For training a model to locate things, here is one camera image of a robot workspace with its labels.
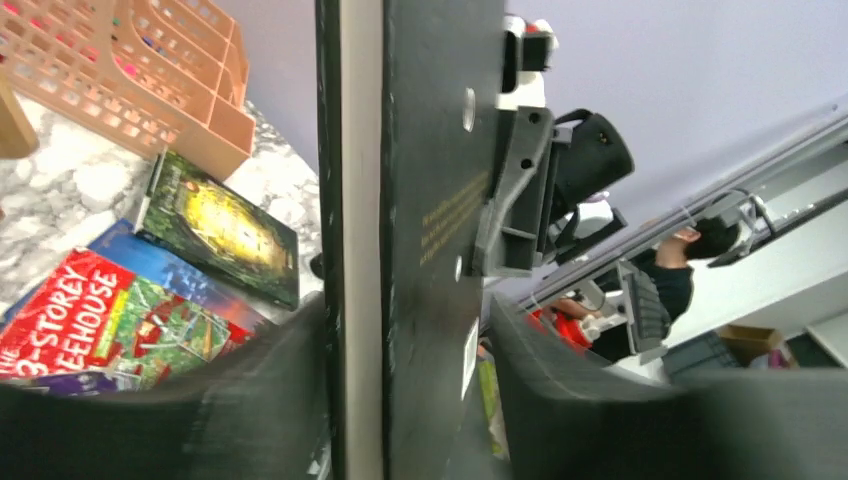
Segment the white marble surface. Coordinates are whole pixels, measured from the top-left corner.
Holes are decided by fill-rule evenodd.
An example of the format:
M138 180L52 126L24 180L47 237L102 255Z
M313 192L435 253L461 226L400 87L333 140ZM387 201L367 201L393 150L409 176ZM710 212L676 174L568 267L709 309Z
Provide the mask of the white marble surface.
M146 184L150 163L41 105L19 97L41 145L29 158L0 160L0 311L43 280L70 249L123 216ZM321 248L318 179L249 102L254 153L227 185L298 233L300 294L320 290L308 262ZM266 315L273 313L262 306Z

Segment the person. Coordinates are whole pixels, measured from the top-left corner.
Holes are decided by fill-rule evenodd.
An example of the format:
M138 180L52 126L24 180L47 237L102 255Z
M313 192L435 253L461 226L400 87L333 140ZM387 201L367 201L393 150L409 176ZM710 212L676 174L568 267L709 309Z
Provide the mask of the person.
M727 227L718 218L703 219L694 227L685 227L666 238L655 249L631 259L631 263L645 272L654 285L660 302L668 312L671 321L677 320L692 302L694 284L692 282L691 260L706 260L718 257L729 251L739 239L739 225ZM620 289L617 278L601 278L596 283L604 291ZM579 302L561 298L552 305L572 318L584 318L587 315L599 316ZM627 338L627 326L619 325L603 332L590 349L609 362L615 363L631 355Z

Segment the barcode sticker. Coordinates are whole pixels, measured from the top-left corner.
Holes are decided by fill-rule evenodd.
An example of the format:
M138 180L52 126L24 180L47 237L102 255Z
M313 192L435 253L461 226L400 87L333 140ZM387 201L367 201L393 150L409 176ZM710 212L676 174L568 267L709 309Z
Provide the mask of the barcode sticker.
M465 359L462 366L462 399L465 400L465 393L468 391L468 386L471 385L471 378L474 376L474 368L477 366L477 334L480 328L480 317L474 319L474 324L471 325L471 331L468 332L468 338L465 339Z

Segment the brown box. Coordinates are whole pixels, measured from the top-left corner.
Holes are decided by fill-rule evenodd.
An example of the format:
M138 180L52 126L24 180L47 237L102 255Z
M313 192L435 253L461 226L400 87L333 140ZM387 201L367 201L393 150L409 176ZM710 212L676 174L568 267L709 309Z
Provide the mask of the brown box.
M727 345L730 353L736 357L742 366L747 367L751 361L766 355L773 350L780 350L789 362L790 368L798 368L798 361L789 350L783 335L772 328L745 327L742 325L725 325L717 330L719 337Z

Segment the orange plastic basket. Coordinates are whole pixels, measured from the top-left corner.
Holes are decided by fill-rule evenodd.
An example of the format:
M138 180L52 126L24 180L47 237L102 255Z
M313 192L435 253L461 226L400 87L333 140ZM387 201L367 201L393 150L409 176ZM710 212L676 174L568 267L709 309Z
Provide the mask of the orange plastic basket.
M250 156L238 25L200 0L0 0L0 69L21 93L147 158L218 179Z

